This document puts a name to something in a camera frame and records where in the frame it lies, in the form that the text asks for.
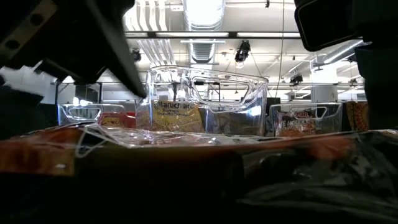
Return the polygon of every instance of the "plastic bin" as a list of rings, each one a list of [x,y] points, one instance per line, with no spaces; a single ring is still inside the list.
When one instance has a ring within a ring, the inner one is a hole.
[[[341,131],[341,103],[280,104],[270,108],[275,137],[302,137]]]
[[[58,114],[59,125],[94,122],[109,127],[136,127],[135,117],[129,116],[121,105],[59,105]]]
[[[136,106],[137,128],[263,136],[267,82],[236,73],[155,67],[147,73],[148,97]]]

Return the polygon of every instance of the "ceiling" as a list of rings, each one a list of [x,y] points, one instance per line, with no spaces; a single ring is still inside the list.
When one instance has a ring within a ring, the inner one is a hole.
[[[269,8],[265,8],[265,1],[258,0],[226,0],[226,7],[223,18],[222,31],[243,31],[243,32],[298,32],[294,19],[294,0],[271,0]],[[181,0],[166,0],[166,25],[169,31],[185,30],[183,11],[181,11]],[[136,39],[128,39],[131,49],[139,49]],[[190,66],[189,44],[182,44],[181,39],[171,39],[171,48],[177,65]],[[224,44],[217,44],[215,49],[215,61],[213,70],[246,75],[267,77],[271,83],[279,81],[280,77],[289,72],[292,68],[303,62],[308,69],[302,72],[304,82],[311,82],[311,71],[309,59],[314,55],[327,54],[338,47],[336,45],[323,49],[319,52],[308,52],[304,49],[301,40],[272,39],[272,40],[249,40],[251,53],[244,62],[243,68],[236,68],[234,55],[242,39],[226,39]],[[140,72],[145,73],[150,69],[151,62],[142,54],[142,60],[136,63]],[[354,63],[339,62],[338,78],[341,82],[348,82],[351,77],[358,75],[358,68]],[[115,81],[109,74],[101,77],[102,81]]]

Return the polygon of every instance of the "pipe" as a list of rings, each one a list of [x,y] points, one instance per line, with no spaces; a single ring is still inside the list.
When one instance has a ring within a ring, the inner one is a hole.
[[[155,0],[148,0],[148,2],[149,2],[149,25],[150,25],[150,28],[152,29],[152,31],[159,31],[159,28],[157,27],[157,23],[156,23],[156,4],[155,4]],[[160,53],[158,48],[156,48],[157,53],[159,53],[160,61],[162,63],[164,61],[166,61],[170,65],[171,61],[170,61],[170,59],[168,57],[169,54],[167,53],[167,50],[166,50],[165,45],[164,45],[164,42],[162,40],[154,40],[153,43],[155,45],[157,44],[160,47],[160,49],[163,51],[164,58],[162,57],[162,54]]]
[[[225,0],[183,0],[186,30],[218,31],[224,18]],[[214,58],[215,44],[190,44],[191,58],[208,63]]]
[[[135,4],[125,15],[127,29],[140,31],[141,28],[137,21],[137,4]],[[137,40],[137,44],[144,51],[151,63],[155,63],[155,55],[147,48],[145,40]]]
[[[146,0],[139,0],[139,5],[140,5],[140,13],[139,13],[139,24],[142,27],[143,31],[148,31],[149,28],[147,26],[147,21],[146,21]],[[148,40],[143,40],[143,42],[147,43],[151,51],[154,53],[155,56],[155,65],[164,65],[162,61],[162,56],[160,55],[159,48],[155,45],[155,42],[153,39],[148,39]]]
[[[161,31],[167,31],[165,0],[159,1],[159,25]],[[170,39],[162,39],[161,41],[165,48],[164,53],[165,56],[168,58],[168,61],[170,61],[171,65],[176,65]]]
[[[352,55],[355,54],[354,49],[355,47],[359,47],[361,45],[363,45],[364,42],[363,40],[357,41],[351,41],[350,43],[339,47],[338,49],[326,54],[323,57],[323,63],[325,64],[332,64],[332,63],[336,63],[340,60],[343,60],[345,58],[348,58]]]

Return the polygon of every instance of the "plastic wrap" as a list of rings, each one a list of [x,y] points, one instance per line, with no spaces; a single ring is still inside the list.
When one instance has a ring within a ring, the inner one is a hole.
[[[245,86],[244,97],[240,100],[221,98],[225,88],[238,85]],[[136,107],[139,129],[264,135],[265,78],[163,66],[148,71],[146,88],[148,97]],[[211,92],[217,92],[218,97],[209,97]]]
[[[341,131],[341,103],[281,104],[270,108],[274,136],[302,137]]]
[[[238,203],[247,216],[287,210],[311,223],[398,221],[397,131],[272,141],[243,161],[246,195]]]
[[[398,221],[396,131],[242,139],[79,124],[1,141],[0,220]]]

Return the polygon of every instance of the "warehouse ceiling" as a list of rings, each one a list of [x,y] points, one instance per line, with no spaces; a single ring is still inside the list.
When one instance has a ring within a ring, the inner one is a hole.
[[[139,0],[136,2],[138,8],[136,19],[139,20],[141,7],[145,3],[145,18],[148,28],[142,30],[151,31],[152,28],[149,25],[149,2]],[[271,0],[268,8],[266,8],[266,1],[225,0],[225,2],[223,23],[219,31],[298,32],[294,20],[294,0],[285,0],[284,4],[283,0]],[[203,11],[203,17],[208,16],[206,15],[206,6],[197,10]],[[168,31],[186,30],[183,2],[181,0],[167,0],[165,2],[165,23]],[[181,43],[182,40],[186,39],[170,39],[175,63],[192,67],[194,65],[190,57],[190,44]],[[300,71],[303,76],[303,82],[312,82],[310,60],[317,55],[328,54],[347,44],[342,43],[319,52],[308,52],[304,49],[300,39],[248,39],[251,45],[251,52],[244,61],[244,66],[237,68],[234,57],[243,39],[220,40],[224,41],[224,43],[215,45],[214,61],[212,61],[210,66],[212,70],[267,77],[271,83],[282,82],[284,79],[289,82],[291,77],[289,72],[301,63],[305,65],[304,69]],[[146,71],[153,66],[153,63],[143,53],[137,43],[137,39],[128,39],[128,43],[131,49],[140,49],[141,51],[142,59],[136,64],[144,77]],[[335,67],[337,68],[339,82],[348,83],[352,77],[358,77],[359,75],[355,62],[341,60],[335,63]],[[101,77],[100,81],[116,82],[112,75],[107,73]]]

